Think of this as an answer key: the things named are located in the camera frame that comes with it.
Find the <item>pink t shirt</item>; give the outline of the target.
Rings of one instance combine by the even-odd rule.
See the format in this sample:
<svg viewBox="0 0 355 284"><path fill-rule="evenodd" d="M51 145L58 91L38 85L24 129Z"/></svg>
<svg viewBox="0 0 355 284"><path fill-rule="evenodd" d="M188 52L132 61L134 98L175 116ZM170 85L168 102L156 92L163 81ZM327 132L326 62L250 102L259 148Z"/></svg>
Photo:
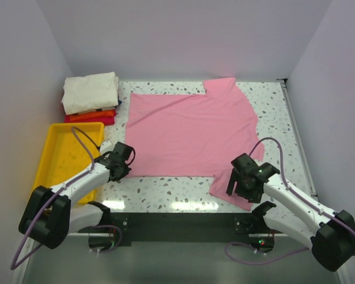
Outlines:
<svg viewBox="0 0 355 284"><path fill-rule="evenodd" d="M130 96L125 143L135 149L130 176L212 177L209 193L250 210L226 194L231 161L249 153L263 160L258 116L234 78L206 80L205 93Z"/></svg>

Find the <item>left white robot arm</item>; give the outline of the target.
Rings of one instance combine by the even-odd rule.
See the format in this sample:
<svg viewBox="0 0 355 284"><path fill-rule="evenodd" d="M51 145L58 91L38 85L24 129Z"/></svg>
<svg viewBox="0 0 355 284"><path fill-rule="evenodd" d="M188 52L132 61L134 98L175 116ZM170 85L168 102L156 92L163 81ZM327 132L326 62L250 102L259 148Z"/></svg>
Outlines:
<svg viewBox="0 0 355 284"><path fill-rule="evenodd" d="M111 223L107 206L90 201L77 207L87 193L116 182L131 171L135 149L124 143L109 144L93 163L70 179L50 188L36 187L28 201L18 230L49 249L55 249L68 234L85 228L106 231Z"/></svg>

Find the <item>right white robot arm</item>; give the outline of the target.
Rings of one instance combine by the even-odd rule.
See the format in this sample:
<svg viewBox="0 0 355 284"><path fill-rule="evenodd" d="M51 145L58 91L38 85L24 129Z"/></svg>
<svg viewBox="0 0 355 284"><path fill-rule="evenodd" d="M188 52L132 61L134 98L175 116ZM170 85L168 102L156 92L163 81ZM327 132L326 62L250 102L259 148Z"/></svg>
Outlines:
<svg viewBox="0 0 355 284"><path fill-rule="evenodd" d="M235 222L237 231L256 234L270 229L284 233L308 248L331 272L355 256L355 220L349 212L337 212L319 203L288 182L276 167L258 165L248 154L231 164L226 194L255 204L251 213Z"/></svg>

